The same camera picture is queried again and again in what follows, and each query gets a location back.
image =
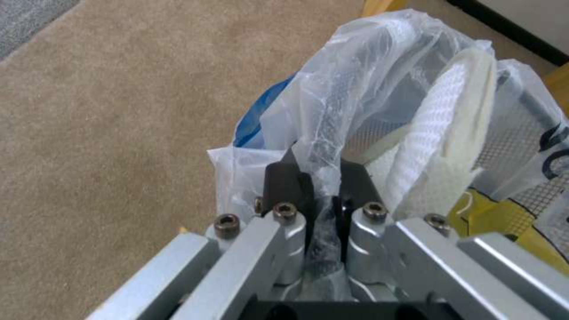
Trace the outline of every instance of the hex socket screw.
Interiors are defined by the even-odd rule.
[[[239,234],[239,217],[232,214],[220,215],[215,219],[215,234],[222,239],[232,239]]]
[[[364,216],[373,223],[383,223],[387,217],[387,209],[379,202],[368,202],[363,206]]]
[[[273,207],[273,216],[281,224],[291,224],[296,219],[296,206],[290,202],[279,202]]]
[[[447,218],[443,215],[427,214],[423,220],[445,237],[448,237],[451,233],[451,226],[447,223]]]
[[[258,196],[255,198],[254,204],[255,214],[260,215],[263,212],[263,198]]]

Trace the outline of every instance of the beige carpet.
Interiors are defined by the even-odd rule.
[[[411,5],[486,30],[442,0]],[[206,149],[361,6],[83,0],[1,62],[0,318],[82,318],[180,226],[202,232]]]

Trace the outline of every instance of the clear plastic bag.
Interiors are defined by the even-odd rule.
[[[311,299],[346,299],[348,294],[338,293],[349,289],[329,211],[330,197],[340,187],[340,158],[358,159],[374,143],[409,124],[441,70],[467,48],[493,55],[490,42],[472,40],[414,10],[341,26],[290,82],[279,87],[282,91],[274,101],[261,106],[260,116],[258,112],[244,117],[235,144],[243,148],[210,151],[216,166],[218,213],[250,218],[253,199],[262,194],[264,166],[292,147],[300,169],[312,176],[320,208],[306,255],[304,290]],[[517,61],[500,61],[496,88],[490,129],[475,165],[484,172],[473,185],[500,198],[527,192],[540,198],[540,188],[562,187],[564,158],[553,159],[547,173],[543,163],[569,147],[567,119],[539,77]],[[246,134],[239,131],[243,121]],[[552,198],[545,198],[540,210]]]

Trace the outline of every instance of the gray carpet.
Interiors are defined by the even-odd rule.
[[[0,0],[0,60],[79,0]]]

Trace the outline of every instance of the wooden object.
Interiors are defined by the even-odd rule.
[[[569,116],[569,63],[543,77],[543,83],[566,116]]]
[[[407,0],[366,0],[361,16],[369,17],[385,11],[401,10],[406,6]]]

